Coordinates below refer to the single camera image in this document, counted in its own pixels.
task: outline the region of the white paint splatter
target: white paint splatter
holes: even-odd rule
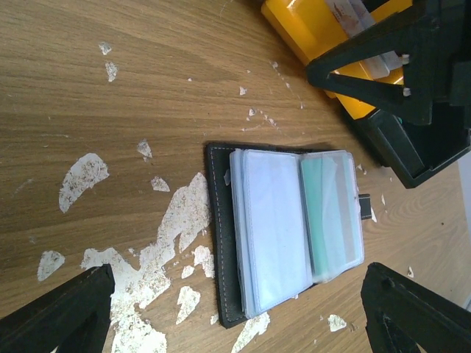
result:
[[[199,303],[201,294],[191,289],[189,286],[182,287],[178,295],[177,304],[181,305],[178,312],[176,324],[181,324],[192,312],[195,310]]]
[[[412,267],[409,266],[407,269],[407,277],[414,278],[414,272],[412,271]]]
[[[150,183],[154,191],[163,191],[164,193],[170,192],[169,185],[166,183],[165,180],[163,180],[159,176],[154,177],[154,179],[152,179]]]
[[[38,266],[38,281],[42,282],[51,276],[65,262],[65,257],[59,252],[48,251],[41,255]]]
[[[19,193],[20,191],[23,190],[23,188],[25,186],[27,186],[28,184],[31,184],[32,182],[34,182],[35,180],[34,179],[28,179],[27,181],[25,181],[23,184],[21,184],[20,186],[18,186],[15,190],[15,192],[13,193],[13,195],[16,195],[17,193]]]
[[[373,207],[371,207],[371,219],[373,222],[377,223],[378,220],[376,219],[375,211],[373,210]]]
[[[214,255],[206,246],[198,246],[194,252],[194,266],[201,265],[206,277],[214,278]]]
[[[345,320],[338,315],[330,315],[327,318],[327,322],[329,323],[331,332],[339,331],[340,329],[344,329],[345,327],[347,327],[347,323],[345,322]]]
[[[106,72],[108,74],[108,82],[113,82],[118,74],[118,66],[111,61],[105,63]]]
[[[98,47],[102,50],[103,55],[108,55],[108,53],[112,51],[111,45],[107,42],[98,43]]]
[[[174,239],[180,234],[178,249],[183,252],[210,223],[208,184],[198,173],[189,186],[178,189],[157,231],[157,243],[141,251],[141,262],[158,259],[167,263],[175,256]]]
[[[141,263],[136,271],[113,248],[98,252],[87,249],[82,268],[111,264],[115,278],[115,292],[111,296],[111,324],[115,325],[112,353],[166,352],[166,338],[144,322],[134,309],[138,303],[144,309],[170,287],[170,280],[156,261]]]
[[[231,353],[239,353],[256,335],[265,333],[269,323],[270,316],[268,313],[263,313],[248,320],[241,334],[237,337]]]
[[[144,309],[170,286],[163,266],[175,256],[174,239],[181,233],[190,235],[182,245],[209,225],[208,186],[198,173],[188,187],[178,189],[157,231],[157,242],[142,250],[136,271],[115,249],[84,253],[83,268],[111,264],[115,277],[115,293],[111,297],[111,320],[115,330],[112,353],[165,353],[166,336],[155,331],[134,309]]]
[[[109,176],[107,165],[97,154],[88,153],[79,158],[63,180],[59,191],[60,210],[66,213],[85,190],[93,188]]]
[[[146,158],[152,158],[152,151],[146,138],[138,143],[138,152],[144,156],[144,160],[146,160]]]
[[[211,316],[211,318],[209,319],[209,323],[211,325],[214,325],[216,322],[218,322],[219,320],[219,314],[214,314]]]
[[[182,279],[185,279],[186,277],[190,277],[194,272],[194,267],[193,266],[185,266],[182,271]]]

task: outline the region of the yellow box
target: yellow box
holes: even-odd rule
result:
[[[411,0],[389,0],[375,11],[376,22],[412,5]],[[324,0],[266,0],[262,13],[304,65],[348,39]],[[336,70],[337,74],[371,79],[361,62]],[[378,81],[402,84],[403,70],[398,68]],[[327,92],[338,98],[354,119],[363,118],[374,107],[357,99]]]

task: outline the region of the white card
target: white card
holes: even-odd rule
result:
[[[312,285],[298,156],[248,150],[243,169],[253,293],[262,313]]]

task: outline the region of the wooden table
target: wooden table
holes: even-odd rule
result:
[[[113,49],[106,56],[102,41]],[[367,171],[357,171],[358,185],[371,193],[378,219],[363,223],[363,265],[270,310],[266,333],[244,352],[367,352],[360,288],[372,261],[402,274],[411,266],[414,280],[456,304],[471,293],[457,166],[405,190],[351,135],[338,102],[306,83],[253,1],[7,0],[0,48],[0,317],[81,273],[86,249],[114,248],[137,271],[128,248],[139,253],[156,241],[172,195],[204,171],[209,140],[351,151]],[[118,66],[112,82],[108,62]],[[136,151],[144,138],[153,155],[147,162]],[[102,158],[110,176],[63,213],[64,177],[87,153]],[[153,191],[154,176],[171,191]],[[199,232],[182,253],[177,242],[164,266],[169,288],[145,309],[136,306],[142,321],[166,334],[167,352],[231,352],[243,329],[210,325],[215,286],[200,265],[181,279],[197,246],[212,249],[210,237]],[[65,263],[39,282],[41,255],[51,250]],[[201,299],[176,325],[186,285]],[[358,329],[330,332],[330,314]],[[112,341],[113,330],[105,352]]]

